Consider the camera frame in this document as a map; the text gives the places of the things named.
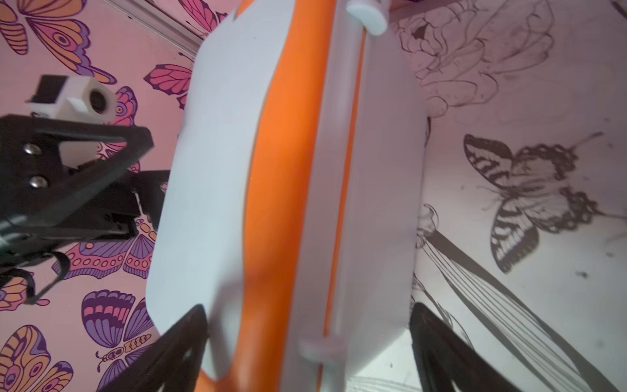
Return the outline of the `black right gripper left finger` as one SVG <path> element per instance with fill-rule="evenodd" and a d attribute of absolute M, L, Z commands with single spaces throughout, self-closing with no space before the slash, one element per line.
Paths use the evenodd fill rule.
<path fill-rule="evenodd" d="M 207 340 L 207 315 L 197 304 L 104 390 L 193 391 Z"/>

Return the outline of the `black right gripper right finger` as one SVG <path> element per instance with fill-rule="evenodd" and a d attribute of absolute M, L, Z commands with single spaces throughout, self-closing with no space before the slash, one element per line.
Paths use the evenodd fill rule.
<path fill-rule="evenodd" d="M 424 391 L 516 391 L 427 306 L 413 306 L 409 331 Z"/>

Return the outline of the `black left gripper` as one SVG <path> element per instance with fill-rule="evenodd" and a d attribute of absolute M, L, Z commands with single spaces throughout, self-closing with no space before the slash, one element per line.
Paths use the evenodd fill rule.
<path fill-rule="evenodd" d="M 60 144 L 91 141 L 126 146 L 111 158 L 68 172 Z M 36 266 L 70 243 L 128 240 L 137 235 L 140 209 L 158 230 L 170 171 L 127 173 L 152 148 L 146 127 L 3 116 L 1 273 Z M 105 189 L 121 176 L 130 189 Z"/>

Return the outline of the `grey and orange first aid box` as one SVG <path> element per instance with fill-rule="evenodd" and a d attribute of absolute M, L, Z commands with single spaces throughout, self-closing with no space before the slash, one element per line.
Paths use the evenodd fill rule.
<path fill-rule="evenodd" d="M 387 1 L 245 1 L 195 57 L 146 289 L 197 391 L 342 391 L 403 335 L 426 106 Z"/>

